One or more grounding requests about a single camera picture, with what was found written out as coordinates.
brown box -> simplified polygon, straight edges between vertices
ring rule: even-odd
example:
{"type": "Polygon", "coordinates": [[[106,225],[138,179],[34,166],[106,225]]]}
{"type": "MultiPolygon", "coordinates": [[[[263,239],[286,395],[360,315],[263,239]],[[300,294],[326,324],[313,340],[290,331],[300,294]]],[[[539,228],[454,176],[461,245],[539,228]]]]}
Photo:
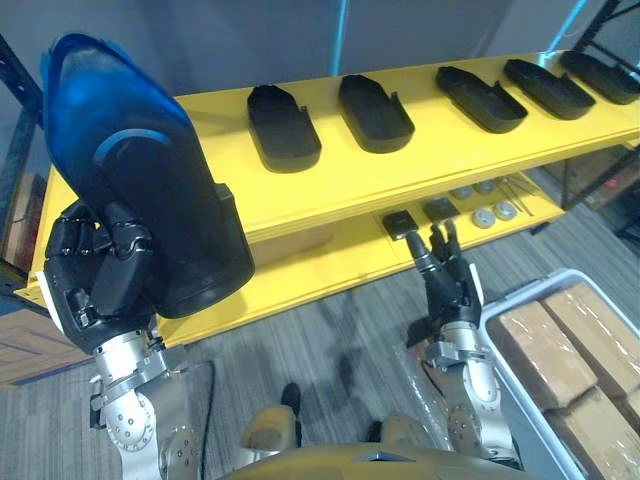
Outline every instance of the brown box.
{"type": "Polygon", "coordinates": [[[304,253],[328,243],[333,238],[334,225],[321,225],[282,237],[249,245],[256,268],[269,265],[296,253],[304,253]]]}
{"type": "Polygon", "coordinates": [[[0,316],[0,385],[87,360],[50,318],[29,310],[0,316]]]}
{"type": "Polygon", "coordinates": [[[629,425],[640,434],[640,390],[631,392],[624,398],[613,402],[629,425]]]}
{"type": "Polygon", "coordinates": [[[546,416],[590,480],[640,478],[640,438],[598,387],[546,416]]]}
{"type": "Polygon", "coordinates": [[[565,408],[598,379],[538,302],[488,324],[496,347],[540,410],[565,408]]]}
{"type": "Polygon", "coordinates": [[[598,386],[611,398],[640,387],[638,338],[584,283],[542,300],[598,377],[598,386]]]}
{"type": "Polygon", "coordinates": [[[3,257],[10,264],[27,272],[31,268],[46,187],[47,184],[40,175],[24,174],[13,207],[13,220],[3,257]]]}

robotic arm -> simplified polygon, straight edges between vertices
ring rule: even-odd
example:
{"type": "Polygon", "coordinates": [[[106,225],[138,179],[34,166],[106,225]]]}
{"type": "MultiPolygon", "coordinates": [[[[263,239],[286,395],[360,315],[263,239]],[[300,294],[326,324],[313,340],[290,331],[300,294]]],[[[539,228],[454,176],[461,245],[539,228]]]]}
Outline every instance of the robotic arm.
{"type": "Polygon", "coordinates": [[[80,198],[53,226],[43,288],[65,335],[95,355],[91,426],[125,479],[199,478],[184,351],[165,350],[152,324],[253,274],[233,196],[184,110],[115,47],[67,35],[42,70],[47,146],[80,198]]]}
{"type": "MultiPolygon", "coordinates": [[[[125,479],[199,478],[201,446],[187,403],[184,350],[166,350],[153,322],[156,314],[179,318],[213,305],[252,276],[233,196],[213,181],[184,110],[116,47],[67,35],[44,57],[42,73],[47,146],[79,201],[53,226],[41,287],[63,332],[96,358],[91,426],[107,430],[125,479]]],[[[434,230],[433,253],[417,233],[408,236],[430,313],[440,321],[440,339],[427,358],[446,371],[449,430],[459,451],[515,463],[493,367],[476,333],[480,302],[453,225],[447,231],[445,243],[434,230]]],[[[284,468],[277,478],[297,471],[289,460],[314,467],[314,458],[332,465],[331,472],[356,462],[367,478],[367,462],[382,457],[406,470],[403,452],[390,457],[378,448],[272,457],[284,468]]],[[[462,467],[482,478],[520,474],[445,452],[409,454],[422,459],[415,478],[426,478],[425,472],[460,478],[462,467]]],[[[269,469],[270,462],[256,466],[269,469]]],[[[254,473],[251,467],[243,472],[254,473]]]]}
{"type": "Polygon", "coordinates": [[[456,451],[520,469],[520,458],[500,410],[500,386],[478,325],[482,305],[455,227],[445,222],[447,241],[432,226],[432,251],[411,231],[407,244],[427,290],[430,321],[439,332],[426,361],[442,371],[438,387],[449,407],[448,430],[456,451]]]}

yellow shelf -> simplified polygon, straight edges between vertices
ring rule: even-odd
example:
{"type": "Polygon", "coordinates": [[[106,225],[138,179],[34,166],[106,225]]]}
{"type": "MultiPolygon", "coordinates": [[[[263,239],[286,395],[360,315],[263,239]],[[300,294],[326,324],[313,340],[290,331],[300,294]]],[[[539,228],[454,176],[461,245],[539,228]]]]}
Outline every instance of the yellow shelf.
{"type": "MultiPolygon", "coordinates": [[[[558,54],[545,60],[559,73],[558,54]]],[[[178,97],[198,133],[217,182],[229,185],[250,243],[377,211],[455,187],[633,141],[640,127],[640,102],[614,105],[596,99],[577,120],[559,120],[526,97],[502,73],[510,57],[447,62],[502,85],[529,111],[512,132],[482,130],[452,105],[435,83],[438,68],[423,65],[366,73],[390,93],[397,91],[416,132],[403,149],[376,155],[363,151],[338,111],[340,78],[283,84],[309,109],[322,142],[317,165],[277,174],[261,164],[247,130],[250,88],[178,97]]],[[[540,55],[519,58],[538,61],[540,55]]],[[[55,170],[49,178],[45,212],[33,271],[42,269],[53,221],[75,198],[55,170]]]]}
{"type": "MultiPolygon", "coordinates": [[[[510,221],[497,220],[486,230],[473,225],[471,212],[481,206],[491,208],[504,200],[499,192],[476,194],[465,202],[454,200],[461,211],[455,220],[461,246],[469,248],[553,220],[563,213],[542,192],[539,196],[519,196],[535,216],[519,213],[510,221]]],[[[160,319],[162,336],[169,345],[193,342],[410,268],[413,260],[406,243],[393,241],[381,222],[387,213],[403,209],[410,211],[420,233],[427,239],[430,222],[422,212],[420,202],[343,220],[335,225],[334,237],[328,244],[256,272],[247,285],[219,304],[184,319],[160,319]]]]}
{"type": "MultiPolygon", "coordinates": [[[[553,54],[545,59],[545,66],[554,73],[561,72],[558,56],[553,54]]],[[[640,102],[614,105],[585,87],[596,99],[594,107],[580,119],[559,120],[503,75],[502,67],[508,58],[446,63],[471,71],[488,83],[500,80],[525,106],[529,115],[524,122],[501,135],[482,130],[438,89],[435,76],[444,64],[366,73],[388,93],[399,93],[416,126],[406,147],[384,155],[363,151],[340,116],[340,78],[281,85],[296,97],[299,105],[308,107],[322,142],[318,164],[295,174],[272,173],[261,164],[247,130],[246,99],[251,89],[178,97],[195,126],[214,178],[228,184],[235,196],[249,243],[335,222],[340,222],[340,228],[324,249],[272,265],[222,304],[185,320],[186,323],[165,327],[172,329],[168,335],[171,341],[200,335],[189,333],[192,329],[188,327],[199,324],[199,319],[214,325],[202,330],[212,334],[405,268],[410,264],[408,253],[397,245],[389,245],[384,235],[380,236],[379,215],[371,212],[384,212],[480,180],[637,141],[640,102]],[[389,260],[390,252],[395,255],[395,264],[389,260]],[[281,280],[281,275],[290,280],[281,280]],[[280,291],[275,287],[283,282],[295,284],[293,290],[280,291]],[[268,295],[260,293],[263,291],[269,292],[271,300],[265,300],[268,295]]],[[[538,62],[541,57],[529,54],[518,58],[538,62]]],[[[541,198],[530,200],[535,217],[521,214],[508,224],[498,222],[486,231],[472,226],[469,216],[462,215],[458,224],[463,245],[489,241],[560,214],[557,207],[541,198]]],[[[43,304],[35,272],[43,269],[53,222],[74,200],[73,192],[52,169],[28,286],[18,292],[25,298],[43,304]]],[[[418,220],[426,221],[417,206],[410,208],[418,220]]]]}

blue plastic object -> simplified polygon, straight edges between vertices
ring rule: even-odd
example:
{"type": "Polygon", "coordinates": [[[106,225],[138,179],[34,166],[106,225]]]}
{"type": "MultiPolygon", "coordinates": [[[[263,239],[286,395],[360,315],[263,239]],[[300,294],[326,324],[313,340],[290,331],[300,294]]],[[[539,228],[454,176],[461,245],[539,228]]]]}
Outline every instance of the blue plastic object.
{"type": "Polygon", "coordinates": [[[118,49],[84,34],[55,42],[42,74],[60,174],[98,219],[117,203],[151,231],[144,298],[175,318],[246,283],[254,267],[233,196],[214,183],[182,107],[118,49]]]}

gray plastic bin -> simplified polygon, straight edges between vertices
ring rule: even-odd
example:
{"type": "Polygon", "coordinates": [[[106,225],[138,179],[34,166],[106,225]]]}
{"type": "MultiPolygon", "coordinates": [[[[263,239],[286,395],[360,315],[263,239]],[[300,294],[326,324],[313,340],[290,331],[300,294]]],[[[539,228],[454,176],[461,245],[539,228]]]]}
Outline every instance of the gray plastic bin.
{"type": "MultiPolygon", "coordinates": [[[[567,450],[563,442],[551,429],[542,413],[540,413],[533,402],[533,399],[515,376],[500,351],[491,341],[487,332],[487,323],[501,313],[511,310],[512,308],[533,302],[534,300],[542,299],[552,293],[564,290],[581,282],[586,283],[595,292],[597,292],[602,299],[607,302],[611,309],[613,309],[613,311],[615,311],[627,324],[629,329],[634,332],[637,337],[640,337],[638,328],[629,321],[629,319],[620,311],[611,299],[607,297],[602,289],[600,289],[600,287],[598,287],[598,285],[596,285],[595,282],[587,275],[578,270],[572,269],[556,270],[547,277],[529,283],[506,295],[501,300],[485,305],[482,312],[482,319],[480,321],[480,336],[485,344],[489,346],[495,354],[496,370],[498,371],[498,376],[503,387],[506,389],[506,392],[503,391],[504,401],[509,402],[510,400],[513,400],[515,402],[517,410],[519,413],[522,413],[526,419],[526,424],[530,425],[532,428],[532,431],[528,432],[528,435],[531,436],[532,434],[535,437],[534,442],[539,443],[538,446],[543,449],[543,451],[546,450],[545,453],[547,453],[555,462],[555,467],[557,468],[553,468],[552,471],[562,474],[564,478],[569,480],[584,480],[585,475],[581,471],[572,454],[567,450]]],[[[518,438],[517,430],[518,428],[513,429],[516,439],[518,438]]]]}

